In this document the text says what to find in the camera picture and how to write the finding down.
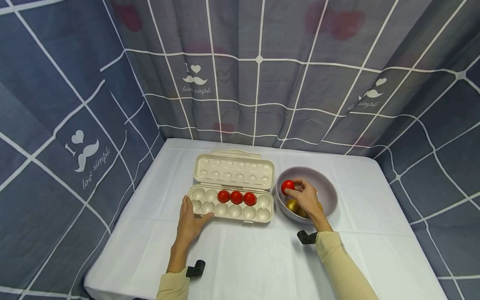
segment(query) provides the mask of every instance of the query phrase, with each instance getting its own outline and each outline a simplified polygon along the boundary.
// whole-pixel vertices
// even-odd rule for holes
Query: mustache logo
[[[85,170],[87,157],[90,157],[93,154],[95,154],[99,146],[100,146],[100,143],[97,140],[95,144],[88,145],[84,148],[83,153],[78,156],[78,169],[75,170],[75,172],[83,172],[83,170]]]
[[[362,97],[359,96],[359,100],[361,100],[363,97],[367,96],[368,98],[377,98],[383,95],[383,93],[379,93],[376,90],[370,90],[365,93]]]
[[[198,85],[203,85],[207,82],[208,79],[203,80],[200,77],[192,77],[191,75],[188,75],[187,78],[183,78],[183,80],[188,83],[195,82]]]

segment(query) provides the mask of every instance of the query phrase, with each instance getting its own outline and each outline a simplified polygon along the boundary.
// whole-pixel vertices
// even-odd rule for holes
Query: hand
[[[300,207],[309,216],[322,213],[322,210],[318,206],[315,188],[307,180],[302,178],[296,178],[293,182],[295,183],[295,190],[285,189],[285,193],[297,200]]]
[[[307,213],[310,220],[312,220],[317,231],[333,231],[324,212],[318,205],[315,188],[307,180],[302,178],[296,178],[293,182],[295,183],[295,190],[285,189],[285,193],[297,200],[299,206]]]
[[[188,248],[190,243],[198,237],[203,226],[214,216],[208,213],[197,219],[193,214],[193,205],[190,198],[185,195],[180,208],[179,225],[177,227],[177,238],[175,244]]]
[[[204,225],[214,216],[208,213],[197,219],[193,214],[193,205],[190,198],[185,195],[180,208],[179,225],[177,227],[177,238],[170,251],[167,273],[179,273],[185,269],[188,248],[191,242],[198,237]]]

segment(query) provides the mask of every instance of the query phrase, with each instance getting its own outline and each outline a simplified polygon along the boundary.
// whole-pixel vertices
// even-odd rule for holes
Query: egg carton lid
[[[275,183],[275,166],[270,160],[260,159],[260,154],[214,149],[197,156],[193,177],[198,182],[269,190]]]

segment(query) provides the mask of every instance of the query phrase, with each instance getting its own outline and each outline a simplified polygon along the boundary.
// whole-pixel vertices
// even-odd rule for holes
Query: person's left hand
[[[195,218],[193,205],[190,197],[185,195],[180,208],[180,219],[177,227],[177,239],[175,243],[179,246],[189,247],[190,243],[198,237],[203,226],[214,216],[213,212],[201,218]]]

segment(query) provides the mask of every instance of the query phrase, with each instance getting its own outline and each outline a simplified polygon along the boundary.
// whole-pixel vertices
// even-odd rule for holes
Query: white tablecloth
[[[273,161],[276,175],[308,166],[335,185],[339,208],[329,218],[347,252],[380,299],[446,299],[378,164],[365,157],[168,139],[122,212],[84,286],[97,300],[155,299],[175,239],[183,195],[194,184],[195,159],[237,148]],[[313,245],[297,232],[314,228],[278,207],[267,225],[215,218],[192,245],[187,264],[206,261],[190,300],[335,299]]]

